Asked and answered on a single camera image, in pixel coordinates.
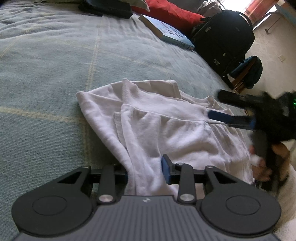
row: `blue blanket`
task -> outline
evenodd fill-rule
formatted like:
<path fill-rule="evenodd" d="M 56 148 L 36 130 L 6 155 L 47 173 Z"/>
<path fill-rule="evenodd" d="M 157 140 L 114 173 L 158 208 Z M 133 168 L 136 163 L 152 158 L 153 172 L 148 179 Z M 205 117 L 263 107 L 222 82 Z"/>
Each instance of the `blue blanket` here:
<path fill-rule="evenodd" d="M 81 165 L 116 162 L 75 94 L 123 78 L 174 79 L 197 98 L 228 88 L 194 51 L 162 42 L 137 15 L 97 17 L 77 4 L 29 1 L 0 8 L 1 241 L 17 234 L 17 197 Z"/>

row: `red pillow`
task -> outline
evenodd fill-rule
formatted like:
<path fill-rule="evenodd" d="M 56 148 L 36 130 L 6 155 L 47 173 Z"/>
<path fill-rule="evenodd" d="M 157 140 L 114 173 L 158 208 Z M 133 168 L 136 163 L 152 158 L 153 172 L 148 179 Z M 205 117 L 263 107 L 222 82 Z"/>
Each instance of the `red pillow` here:
<path fill-rule="evenodd" d="M 138 7 L 132 7 L 132 10 L 163 21 L 187 36 L 190 35 L 194 26 L 202 23 L 200 21 L 200 18 L 203 18 L 202 15 L 181 9 L 167 0 L 146 0 L 146 2 L 150 12 Z"/>

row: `metal screw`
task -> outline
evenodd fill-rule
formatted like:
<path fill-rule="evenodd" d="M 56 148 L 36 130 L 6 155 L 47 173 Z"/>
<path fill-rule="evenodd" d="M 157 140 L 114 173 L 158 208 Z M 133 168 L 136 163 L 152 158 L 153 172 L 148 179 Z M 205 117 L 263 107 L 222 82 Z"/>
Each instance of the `metal screw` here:
<path fill-rule="evenodd" d="M 194 196 L 192 194 L 185 193 L 180 196 L 180 199 L 184 202 L 190 202 L 194 199 Z"/>
<path fill-rule="evenodd" d="M 111 202 L 113 200 L 113 197 L 109 194 L 103 194 L 103 195 L 99 196 L 99 200 L 101 202 Z"/>

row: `book cover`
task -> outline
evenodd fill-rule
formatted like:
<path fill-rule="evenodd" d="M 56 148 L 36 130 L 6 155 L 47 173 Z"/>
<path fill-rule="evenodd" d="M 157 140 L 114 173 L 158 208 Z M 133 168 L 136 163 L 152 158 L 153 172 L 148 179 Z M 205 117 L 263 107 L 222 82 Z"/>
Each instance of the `book cover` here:
<path fill-rule="evenodd" d="M 189 50 L 194 49 L 194 45 L 191 41 L 174 27 L 145 15 L 141 15 L 139 20 L 141 20 L 161 40 L 175 44 L 181 48 Z"/>

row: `circular pad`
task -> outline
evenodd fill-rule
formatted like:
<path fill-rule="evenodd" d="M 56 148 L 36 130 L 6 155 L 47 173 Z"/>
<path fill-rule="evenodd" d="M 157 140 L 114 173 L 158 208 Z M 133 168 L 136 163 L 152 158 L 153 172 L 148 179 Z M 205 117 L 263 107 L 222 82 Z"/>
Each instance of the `circular pad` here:
<path fill-rule="evenodd" d="M 229 235 L 259 235 L 270 232 L 281 216 L 277 200 L 255 187 L 220 184 L 200 205 L 204 217 Z"/>
<path fill-rule="evenodd" d="M 47 196 L 36 200 L 33 209 L 41 215 L 55 215 L 62 212 L 67 206 L 67 201 L 59 196 Z"/>
<path fill-rule="evenodd" d="M 89 198 L 68 185 L 42 186 L 22 195 L 12 206 L 12 218 L 18 229 L 42 237 L 74 230 L 91 214 Z"/>
<path fill-rule="evenodd" d="M 252 215 L 259 210 L 260 203 L 249 196 L 234 196 L 227 199 L 226 207 L 238 215 Z"/>

